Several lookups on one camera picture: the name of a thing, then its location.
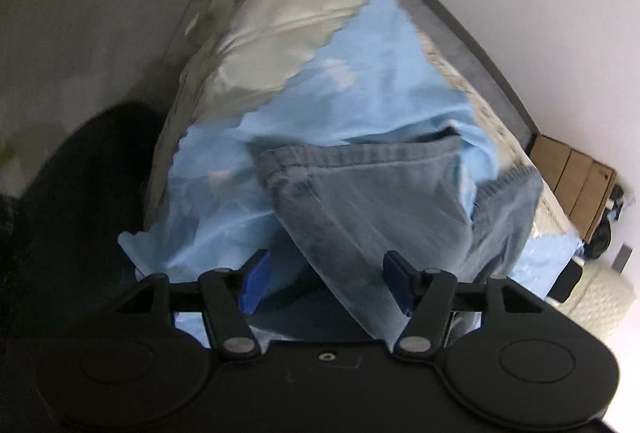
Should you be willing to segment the blue denim jeans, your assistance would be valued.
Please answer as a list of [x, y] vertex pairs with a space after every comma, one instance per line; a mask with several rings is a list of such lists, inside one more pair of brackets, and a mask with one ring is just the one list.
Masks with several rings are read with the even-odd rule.
[[464, 283], [510, 271], [542, 193], [535, 167], [514, 166], [460, 200], [461, 139], [412, 144], [288, 146], [256, 170], [283, 226], [274, 285], [255, 327], [292, 340], [374, 338], [405, 329], [383, 278], [387, 252]]

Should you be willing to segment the dark clothes pile on nightstand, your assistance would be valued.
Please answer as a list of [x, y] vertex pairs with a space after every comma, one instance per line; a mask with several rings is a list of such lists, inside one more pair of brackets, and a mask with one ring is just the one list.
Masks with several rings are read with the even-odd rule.
[[582, 248], [582, 258], [586, 261], [600, 259], [603, 253], [608, 251], [612, 243], [612, 227], [622, 215], [634, 205], [634, 194], [620, 184], [615, 184], [608, 201], [605, 202], [604, 211], [593, 231], [591, 239], [585, 242]]

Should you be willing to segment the black rolled bolster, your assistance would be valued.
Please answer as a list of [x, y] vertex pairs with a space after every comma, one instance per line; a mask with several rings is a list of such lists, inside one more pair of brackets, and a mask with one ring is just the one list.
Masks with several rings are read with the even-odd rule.
[[556, 278], [547, 297], [555, 302], [565, 303], [582, 279], [583, 272], [582, 264], [571, 259]]

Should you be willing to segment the cream quilted headboard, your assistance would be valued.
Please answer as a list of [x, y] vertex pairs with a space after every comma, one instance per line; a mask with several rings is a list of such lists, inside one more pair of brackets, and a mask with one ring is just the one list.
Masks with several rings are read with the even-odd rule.
[[624, 322], [636, 301], [636, 291], [628, 280], [607, 263], [594, 261], [582, 265], [582, 277], [570, 296], [563, 303], [554, 303], [554, 307], [616, 349], [620, 335], [624, 334]]

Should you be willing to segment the brown wooden nightstand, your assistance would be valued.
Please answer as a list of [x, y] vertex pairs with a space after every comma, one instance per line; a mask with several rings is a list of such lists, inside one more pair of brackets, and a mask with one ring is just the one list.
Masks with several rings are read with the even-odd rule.
[[535, 137], [529, 158], [582, 241], [588, 243], [601, 222], [617, 172], [588, 154], [544, 135]]

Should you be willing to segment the light blue star bedsheet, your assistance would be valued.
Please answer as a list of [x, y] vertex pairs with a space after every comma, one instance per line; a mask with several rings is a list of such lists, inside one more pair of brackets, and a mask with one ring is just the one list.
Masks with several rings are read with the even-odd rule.
[[170, 161], [160, 216], [120, 246], [175, 283], [270, 251], [262, 335], [396, 341], [388, 251], [544, 297], [582, 243], [538, 231], [540, 174], [499, 160], [397, 0], [368, 0], [262, 106], [191, 125]]

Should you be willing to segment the grey wall socket plate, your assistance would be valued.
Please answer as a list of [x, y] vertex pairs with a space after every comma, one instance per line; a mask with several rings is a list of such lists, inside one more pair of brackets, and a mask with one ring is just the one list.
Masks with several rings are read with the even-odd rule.
[[624, 271], [625, 267], [627, 266], [628, 261], [631, 257], [631, 254], [632, 254], [631, 246], [627, 245], [627, 243], [624, 243], [620, 247], [620, 251], [618, 251], [612, 263], [613, 271], [616, 271], [617, 274], [621, 274]]

